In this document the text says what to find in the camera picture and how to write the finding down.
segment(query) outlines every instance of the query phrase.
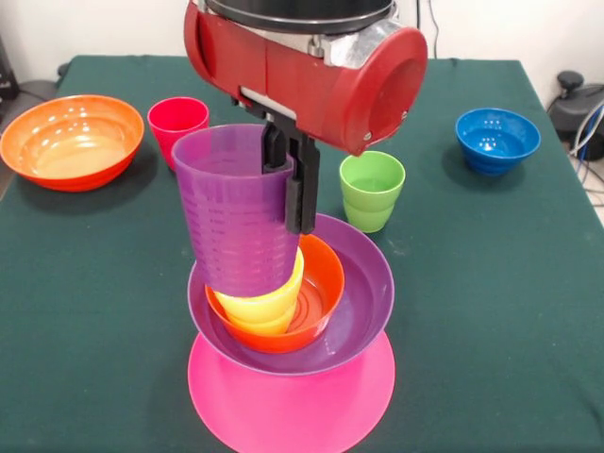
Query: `purple bowl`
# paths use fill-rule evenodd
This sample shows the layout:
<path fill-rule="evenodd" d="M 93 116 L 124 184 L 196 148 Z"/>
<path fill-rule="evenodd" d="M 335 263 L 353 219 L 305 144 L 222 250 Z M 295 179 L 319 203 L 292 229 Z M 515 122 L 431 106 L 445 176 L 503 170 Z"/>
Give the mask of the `purple bowl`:
<path fill-rule="evenodd" d="M 191 316 L 220 354 L 271 375 L 312 375 L 351 361 L 386 327 L 394 306 L 394 280 L 379 248 L 353 226 L 323 214 L 317 215 L 313 234 L 338 254 L 344 268 L 344 295 L 323 335 L 295 352 L 264 354 L 238 343 L 211 310 L 205 281 L 193 265 L 188 288 Z"/>

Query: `blue bowl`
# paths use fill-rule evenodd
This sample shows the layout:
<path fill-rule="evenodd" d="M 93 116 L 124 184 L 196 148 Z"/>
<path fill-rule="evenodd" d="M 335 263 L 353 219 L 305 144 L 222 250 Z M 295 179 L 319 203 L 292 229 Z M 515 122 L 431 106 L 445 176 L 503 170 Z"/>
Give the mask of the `blue bowl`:
<path fill-rule="evenodd" d="M 468 166 L 488 176 L 510 171 L 541 144 L 541 134 L 531 121 L 504 109 L 466 111 L 455 132 Z"/>

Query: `purple cup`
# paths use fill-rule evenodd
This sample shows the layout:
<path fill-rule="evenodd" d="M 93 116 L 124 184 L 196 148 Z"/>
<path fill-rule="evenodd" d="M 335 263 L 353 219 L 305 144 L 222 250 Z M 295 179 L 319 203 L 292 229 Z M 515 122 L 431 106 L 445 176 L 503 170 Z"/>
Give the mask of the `purple cup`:
<path fill-rule="evenodd" d="M 369 347 L 384 330 L 394 306 L 394 280 L 379 248 L 353 226 L 318 214 L 312 232 L 337 253 L 344 294 L 327 328 L 313 343 L 285 354 L 265 354 L 235 340 L 212 311 L 195 265 L 189 277 L 189 309 L 197 329 L 221 355 L 246 368 L 305 376 L 337 368 Z"/>
<path fill-rule="evenodd" d="M 262 173 L 263 126 L 199 130 L 178 140 L 173 157 L 196 272 L 214 291 L 270 293 L 294 270 L 298 235 L 285 227 L 291 162 Z"/>

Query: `green cup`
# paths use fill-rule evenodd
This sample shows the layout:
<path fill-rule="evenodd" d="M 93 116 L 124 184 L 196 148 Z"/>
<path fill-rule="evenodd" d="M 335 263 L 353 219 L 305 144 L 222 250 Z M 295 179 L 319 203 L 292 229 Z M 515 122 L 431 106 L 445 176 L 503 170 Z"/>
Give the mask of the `green cup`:
<path fill-rule="evenodd" d="M 379 151 L 350 156 L 340 165 L 348 223 L 364 233 L 380 231 L 393 213 L 405 182 L 405 167 Z"/>

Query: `pink plate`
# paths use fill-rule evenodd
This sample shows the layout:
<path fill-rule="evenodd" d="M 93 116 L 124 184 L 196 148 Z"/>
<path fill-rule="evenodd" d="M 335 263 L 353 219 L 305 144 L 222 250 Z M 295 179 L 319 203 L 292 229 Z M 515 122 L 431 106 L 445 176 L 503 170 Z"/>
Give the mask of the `pink plate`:
<path fill-rule="evenodd" d="M 347 450 L 376 426 L 393 394 L 394 371 L 384 332 L 353 361 L 303 377 L 243 368 L 197 335 L 189 391 L 208 429 L 238 452 L 331 453 Z"/>

